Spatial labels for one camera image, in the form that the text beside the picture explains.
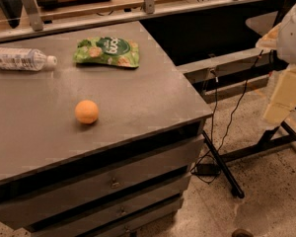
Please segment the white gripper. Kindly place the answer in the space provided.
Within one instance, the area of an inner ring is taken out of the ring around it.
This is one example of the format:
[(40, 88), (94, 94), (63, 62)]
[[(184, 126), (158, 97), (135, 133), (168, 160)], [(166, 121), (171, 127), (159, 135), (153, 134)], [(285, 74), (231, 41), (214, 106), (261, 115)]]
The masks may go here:
[(296, 108), (296, 4), (281, 24), (277, 24), (258, 40), (256, 47), (277, 48), (278, 58), (290, 63), (286, 69), (272, 72), (261, 116), (267, 126), (279, 126)]

